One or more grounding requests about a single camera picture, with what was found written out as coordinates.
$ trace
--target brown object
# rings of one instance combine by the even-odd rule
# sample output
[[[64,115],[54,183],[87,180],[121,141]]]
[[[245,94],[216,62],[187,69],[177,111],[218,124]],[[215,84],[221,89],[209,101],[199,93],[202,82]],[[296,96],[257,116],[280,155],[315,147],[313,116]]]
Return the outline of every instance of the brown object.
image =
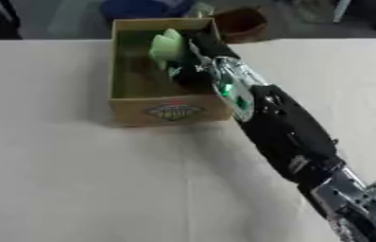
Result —
[[[118,20],[113,23],[110,105],[117,126],[155,126],[225,120],[231,109],[210,83],[186,90],[173,83],[148,56],[155,35],[175,30],[209,28],[213,19]]]
[[[260,41],[267,26],[267,20],[259,8],[240,8],[217,13],[214,20],[225,43]]]

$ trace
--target silver metal part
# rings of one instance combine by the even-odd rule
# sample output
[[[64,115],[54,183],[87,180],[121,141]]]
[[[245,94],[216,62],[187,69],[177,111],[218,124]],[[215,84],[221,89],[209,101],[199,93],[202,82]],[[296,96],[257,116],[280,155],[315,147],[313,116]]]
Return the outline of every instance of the silver metal part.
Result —
[[[254,114],[254,97],[250,88],[268,85],[267,82],[236,58],[213,59],[210,72],[214,76],[214,89],[233,108],[235,117],[247,122]]]
[[[376,182],[365,186],[348,167],[344,167],[315,188],[312,196],[343,241],[372,242],[367,236],[376,233]],[[348,220],[341,211],[358,213],[361,220]],[[363,231],[360,227],[363,220],[369,222],[374,231]]]

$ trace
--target white table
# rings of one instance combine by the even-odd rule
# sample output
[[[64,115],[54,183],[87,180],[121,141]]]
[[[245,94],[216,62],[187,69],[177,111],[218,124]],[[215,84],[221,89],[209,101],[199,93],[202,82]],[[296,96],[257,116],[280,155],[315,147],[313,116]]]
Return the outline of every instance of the white table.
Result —
[[[230,122],[105,125],[109,42],[0,42],[0,242],[335,242]],[[376,179],[376,40],[233,47]]]

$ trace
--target green sponge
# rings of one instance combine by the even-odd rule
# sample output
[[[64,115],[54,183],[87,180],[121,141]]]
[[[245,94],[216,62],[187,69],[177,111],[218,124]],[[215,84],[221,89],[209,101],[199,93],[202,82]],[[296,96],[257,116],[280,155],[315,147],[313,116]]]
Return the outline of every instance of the green sponge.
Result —
[[[164,70],[168,61],[178,61],[183,57],[183,37],[169,28],[154,37],[148,54]]]

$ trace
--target green object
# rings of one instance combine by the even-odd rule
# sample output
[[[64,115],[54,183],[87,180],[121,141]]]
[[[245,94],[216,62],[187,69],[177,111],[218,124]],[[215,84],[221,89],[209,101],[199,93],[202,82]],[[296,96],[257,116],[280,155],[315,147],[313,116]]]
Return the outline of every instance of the green object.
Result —
[[[246,100],[244,100],[241,96],[238,96],[236,98],[236,104],[242,110],[245,110],[248,107],[248,104],[247,104]]]
[[[183,37],[172,28],[156,35],[148,55],[164,70],[168,61],[179,61],[183,57]]]
[[[231,89],[232,89],[232,85],[231,84],[226,84],[224,86],[224,88],[223,88],[223,91],[221,92],[222,96],[224,96],[224,97],[228,96]]]

